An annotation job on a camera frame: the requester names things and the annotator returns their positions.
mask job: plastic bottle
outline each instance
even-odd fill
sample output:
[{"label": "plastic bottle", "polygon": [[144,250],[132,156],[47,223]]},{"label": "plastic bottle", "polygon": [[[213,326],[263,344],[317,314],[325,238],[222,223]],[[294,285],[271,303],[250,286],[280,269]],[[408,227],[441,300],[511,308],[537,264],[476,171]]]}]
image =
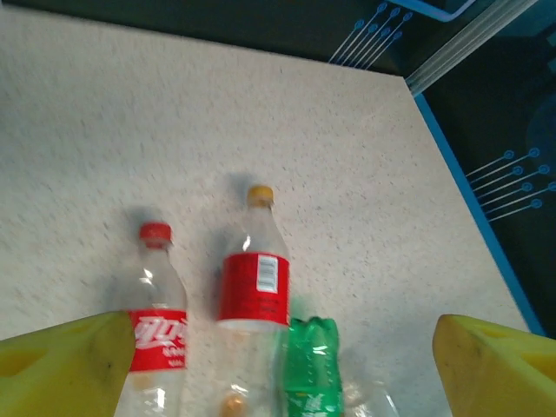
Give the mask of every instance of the plastic bottle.
[{"label": "plastic bottle", "polygon": [[272,415],[276,341],[288,328],[288,249],[272,216],[270,187],[248,192],[248,210],[222,269],[218,408],[223,417]]},{"label": "plastic bottle", "polygon": [[169,262],[171,228],[146,222],[139,232],[140,263],[121,282],[117,308],[136,332],[136,354],[116,417],[178,417],[186,367],[187,296]]},{"label": "plastic bottle", "polygon": [[339,347],[334,320],[319,317],[292,320],[283,359],[284,416],[343,415]]}]

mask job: red bottle cap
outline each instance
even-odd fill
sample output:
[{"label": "red bottle cap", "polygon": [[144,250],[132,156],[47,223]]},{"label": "red bottle cap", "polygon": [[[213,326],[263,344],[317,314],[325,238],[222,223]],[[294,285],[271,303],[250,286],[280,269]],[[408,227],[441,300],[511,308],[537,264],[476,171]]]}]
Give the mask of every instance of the red bottle cap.
[{"label": "red bottle cap", "polygon": [[164,222],[146,222],[139,230],[139,238],[172,242],[172,228]]}]

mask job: white table surface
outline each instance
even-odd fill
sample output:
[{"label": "white table surface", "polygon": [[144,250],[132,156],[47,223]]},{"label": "white table surface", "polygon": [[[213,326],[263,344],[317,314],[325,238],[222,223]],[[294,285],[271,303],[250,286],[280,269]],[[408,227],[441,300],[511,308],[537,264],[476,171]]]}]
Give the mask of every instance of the white table surface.
[{"label": "white table surface", "polygon": [[107,308],[158,207],[189,291],[183,415],[214,378],[215,271],[245,183],[274,186],[292,298],[390,384],[449,415],[440,314],[526,328],[403,79],[0,9],[0,339]]}]

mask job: white barcode sticker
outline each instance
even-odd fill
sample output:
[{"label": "white barcode sticker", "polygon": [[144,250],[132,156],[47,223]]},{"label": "white barcode sticker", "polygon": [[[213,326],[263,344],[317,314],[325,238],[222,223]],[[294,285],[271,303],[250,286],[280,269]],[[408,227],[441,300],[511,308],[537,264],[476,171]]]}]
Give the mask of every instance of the white barcode sticker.
[{"label": "white barcode sticker", "polygon": [[278,293],[278,259],[274,256],[259,255],[257,291]]}]

